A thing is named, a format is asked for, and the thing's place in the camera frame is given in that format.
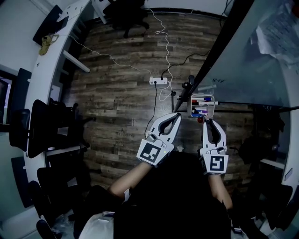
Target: white power strip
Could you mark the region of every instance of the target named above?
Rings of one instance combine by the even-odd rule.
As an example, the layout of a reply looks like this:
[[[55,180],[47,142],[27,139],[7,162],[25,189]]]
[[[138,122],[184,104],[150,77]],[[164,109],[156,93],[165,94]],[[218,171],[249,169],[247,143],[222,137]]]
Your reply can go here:
[[[163,80],[161,80],[161,78],[159,78],[159,77],[156,77],[156,78],[150,77],[149,78],[149,84],[155,84],[155,81],[156,81],[156,84],[167,84],[166,77],[163,77]]]

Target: wooden floor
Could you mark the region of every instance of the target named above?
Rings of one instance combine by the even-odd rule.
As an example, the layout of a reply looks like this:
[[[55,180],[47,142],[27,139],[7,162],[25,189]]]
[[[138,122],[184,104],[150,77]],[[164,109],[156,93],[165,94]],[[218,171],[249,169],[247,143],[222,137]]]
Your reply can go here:
[[[218,19],[190,14],[156,15],[167,27],[170,42],[168,59],[171,64],[182,63],[192,53],[206,54],[220,31]],[[85,153],[85,162],[90,168],[93,185],[107,188],[139,163],[136,153],[153,115],[156,94],[154,86],[149,85],[149,72],[142,69],[150,70],[153,77],[160,77],[168,68],[165,35],[155,34],[162,29],[160,22],[152,15],[145,21],[150,29],[145,32],[142,27],[133,28],[128,39],[122,37],[124,31],[115,31],[110,24],[94,24],[84,43],[101,54],[112,55],[118,64],[130,64],[140,71],[117,66],[109,56],[99,56],[82,49],[79,59],[91,72],[77,70],[71,87],[64,95],[66,104],[79,103],[80,113],[84,117],[97,117],[97,121],[88,123],[85,129],[85,139],[91,144]],[[172,87],[178,95],[181,84],[189,75],[198,73],[205,58],[192,56],[184,66],[171,69]],[[162,88],[157,86],[158,96]],[[163,102],[157,97],[156,102],[154,119],[171,113],[170,97]],[[246,105],[224,107],[248,108]],[[175,144],[183,145],[185,152],[196,154],[202,146],[202,125],[196,119],[188,118],[187,113],[182,113],[182,116]],[[215,113],[214,119],[226,131],[228,147],[239,148],[242,141],[250,136],[253,127],[251,113]],[[229,149],[228,154],[225,185],[230,193],[235,187],[245,191],[244,184],[250,181],[249,165],[244,165],[236,151]]]

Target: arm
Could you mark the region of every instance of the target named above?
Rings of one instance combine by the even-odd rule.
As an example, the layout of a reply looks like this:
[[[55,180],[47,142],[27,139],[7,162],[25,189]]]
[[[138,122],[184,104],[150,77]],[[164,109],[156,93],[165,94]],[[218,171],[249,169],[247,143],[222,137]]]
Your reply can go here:
[[[136,185],[147,175],[152,166],[142,162],[126,173],[124,176],[116,180],[109,188],[108,191],[113,195],[120,198],[125,198],[124,192],[129,188],[134,188]]]
[[[213,197],[217,198],[221,203],[223,202],[226,209],[232,209],[232,199],[230,198],[220,175],[209,175],[208,180]]]

